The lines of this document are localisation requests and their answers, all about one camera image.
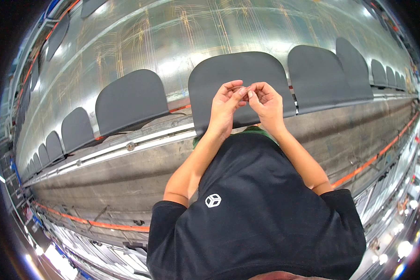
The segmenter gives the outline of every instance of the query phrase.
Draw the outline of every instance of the sleeve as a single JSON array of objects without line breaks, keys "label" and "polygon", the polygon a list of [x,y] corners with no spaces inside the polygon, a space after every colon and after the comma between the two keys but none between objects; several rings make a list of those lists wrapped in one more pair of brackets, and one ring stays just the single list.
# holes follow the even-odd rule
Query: sleeve
[{"label": "sleeve", "polygon": [[173,201],[162,200],[153,206],[146,259],[148,268],[162,270],[161,266],[165,263],[165,258],[174,257],[174,254],[167,254],[167,252],[173,248],[176,221],[185,210],[187,208],[184,205]]},{"label": "sleeve", "polygon": [[320,197],[330,208],[334,209],[339,214],[344,226],[357,230],[364,235],[361,219],[356,211],[352,194],[348,189],[339,189],[323,193]]},{"label": "sleeve", "polygon": [[322,247],[327,263],[321,277],[349,279],[357,270],[366,250],[364,229],[347,189],[339,189],[320,196],[332,211],[330,237]]}]

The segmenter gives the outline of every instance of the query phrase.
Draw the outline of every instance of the black t-shirt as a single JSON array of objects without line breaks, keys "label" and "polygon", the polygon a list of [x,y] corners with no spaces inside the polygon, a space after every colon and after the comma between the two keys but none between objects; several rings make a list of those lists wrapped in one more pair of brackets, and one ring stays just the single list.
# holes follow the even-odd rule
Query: black t-shirt
[{"label": "black t-shirt", "polygon": [[272,271],[348,279],[365,252],[350,191],[318,196],[266,136],[229,137],[198,193],[188,209],[170,201],[153,206],[153,279],[245,280]]}]

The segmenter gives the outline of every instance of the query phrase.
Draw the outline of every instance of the right arm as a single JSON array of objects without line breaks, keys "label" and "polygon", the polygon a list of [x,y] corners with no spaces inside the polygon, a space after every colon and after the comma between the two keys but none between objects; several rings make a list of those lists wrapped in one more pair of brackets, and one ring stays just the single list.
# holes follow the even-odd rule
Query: right arm
[{"label": "right arm", "polygon": [[332,191],[325,171],[286,129],[280,94],[266,82],[253,83],[248,89],[251,108],[260,117],[263,127],[277,140],[305,185],[317,195]]}]

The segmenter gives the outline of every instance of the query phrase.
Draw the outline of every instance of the metal surface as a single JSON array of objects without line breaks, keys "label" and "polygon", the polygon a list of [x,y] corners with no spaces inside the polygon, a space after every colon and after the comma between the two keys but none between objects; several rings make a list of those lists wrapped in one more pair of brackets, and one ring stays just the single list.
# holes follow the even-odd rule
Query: metal surface
[{"label": "metal surface", "polygon": [[336,52],[336,38],[344,37],[369,68],[371,59],[399,73],[409,68],[407,52],[354,1],[111,0],[85,19],[81,3],[69,12],[67,34],[50,62],[42,48],[39,84],[17,143],[19,169],[50,131],[60,134],[62,120],[76,107],[87,111],[97,133],[98,93],[134,70],[156,72],[170,106],[178,107],[189,103],[186,86],[194,66],[220,54],[270,53],[289,74],[291,48],[307,44]]}]

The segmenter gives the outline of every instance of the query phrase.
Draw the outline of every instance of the white cube logo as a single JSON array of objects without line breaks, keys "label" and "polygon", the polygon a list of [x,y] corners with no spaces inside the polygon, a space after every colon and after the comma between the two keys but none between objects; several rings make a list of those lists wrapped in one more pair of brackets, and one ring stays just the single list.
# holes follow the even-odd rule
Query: white cube logo
[{"label": "white cube logo", "polygon": [[208,208],[217,207],[221,203],[221,197],[217,194],[211,194],[206,198],[206,205]]}]

